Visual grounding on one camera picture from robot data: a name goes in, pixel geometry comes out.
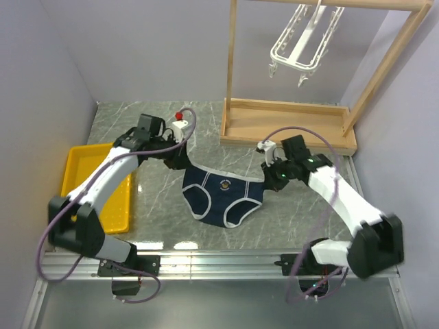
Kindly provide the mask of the navy blue underwear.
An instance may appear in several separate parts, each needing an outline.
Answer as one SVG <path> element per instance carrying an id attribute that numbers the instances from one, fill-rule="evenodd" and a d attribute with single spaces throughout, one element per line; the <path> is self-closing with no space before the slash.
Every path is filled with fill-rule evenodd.
<path id="1" fill-rule="evenodd" d="M 193 218 L 221 228 L 237 228 L 263 203 L 264 183 L 193 164 L 185 169 L 182 194 Z"/>

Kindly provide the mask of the white clip hanger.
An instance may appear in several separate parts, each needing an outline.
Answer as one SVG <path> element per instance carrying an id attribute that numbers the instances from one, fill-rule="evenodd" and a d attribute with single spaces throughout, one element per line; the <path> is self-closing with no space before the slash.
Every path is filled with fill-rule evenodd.
<path id="1" fill-rule="evenodd" d="M 321 1 L 318 1 L 316 5 L 300 4 L 296 8 L 288 24 L 270 49 L 271 63 L 268 65 L 269 77 L 274 77 L 280 65 L 286 66 L 300 72 L 298 87 L 301 87 L 318 70 L 323 57 L 325 57 L 328 52 L 329 43 L 338 28 L 340 19 L 345 11 L 344 7 L 336 7 L 331 12 L 328 27 L 323 33 L 310 61 L 301 62 L 300 57 L 313 36 L 321 18 L 324 16 L 326 9 L 327 7 L 323 5 Z M 291 43 L 296 30 L 303 21 L 307 24 L 302 34 L 298 37 L 291 52 L 286 54 L 286 48 Z"/>

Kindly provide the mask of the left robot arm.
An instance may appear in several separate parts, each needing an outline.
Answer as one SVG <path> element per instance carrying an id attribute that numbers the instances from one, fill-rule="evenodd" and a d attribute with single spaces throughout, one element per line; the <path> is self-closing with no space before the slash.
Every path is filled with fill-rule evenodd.
<path id="1" fill-rule="evenodd" d="M 136 246 L 106 234 L 99 216 L 118 186 L 146 160 L 162 160 L 174 170 L 188 166 L 185 147 L 195 124 L 184 120 L 183 114 L 184 110 L 178 111 L 170 125 L 160 117 L 142 114 L 81 185 L 66 197 L 52 198 L 49 243 L 87 258 L 113 261 L 120 274 L 132 275 L 139 266 Z"/>

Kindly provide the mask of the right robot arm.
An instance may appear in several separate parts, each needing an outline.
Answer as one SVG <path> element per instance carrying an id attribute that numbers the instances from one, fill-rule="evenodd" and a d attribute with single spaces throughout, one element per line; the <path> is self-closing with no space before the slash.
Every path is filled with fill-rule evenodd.
<path id="1" fill-rule="evenodd" d="M 275 155 L 276 143 L 266 140 L 257 145 L 265 156 L 261 165 L 265 188 L 280 191 L 291 180 L 303 182 L 328 202 L 351 234 L 350 241 L 310 242 L 301 261 L 307 272 L 316 274 L 332 265 L 366 279 L 404 261 L 403 224 L 396 215 L 387 216 L 368 203 L 325 155 L 309 151 L 301 135 L 281 143 L 284 159 Z"/>

